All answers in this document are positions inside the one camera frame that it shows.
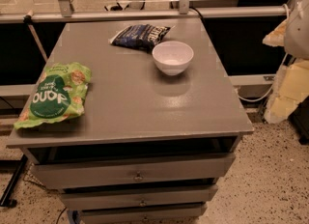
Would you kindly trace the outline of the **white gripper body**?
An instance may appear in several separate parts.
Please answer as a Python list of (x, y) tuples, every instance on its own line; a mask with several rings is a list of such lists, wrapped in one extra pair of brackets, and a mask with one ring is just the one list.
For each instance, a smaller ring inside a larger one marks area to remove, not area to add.
[(309, 0), (301, 0), (287, 21), (285, 51), (296, 58), (309, 59)]

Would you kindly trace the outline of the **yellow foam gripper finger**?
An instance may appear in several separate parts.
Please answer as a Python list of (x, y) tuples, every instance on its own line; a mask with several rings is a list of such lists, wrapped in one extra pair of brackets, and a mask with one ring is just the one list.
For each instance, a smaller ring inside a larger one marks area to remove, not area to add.
[(263, 38), (262, 43), (272, 47), (283, 46), (286, 27), (287, 20), (283, 20), (272, 32)]
[(290, 66), (281, 66), (276, 73), (273, 93), (264, 114), (269, 124), (277, 124), (288, 117), (309, 97), (309, 61), (297, 59)]

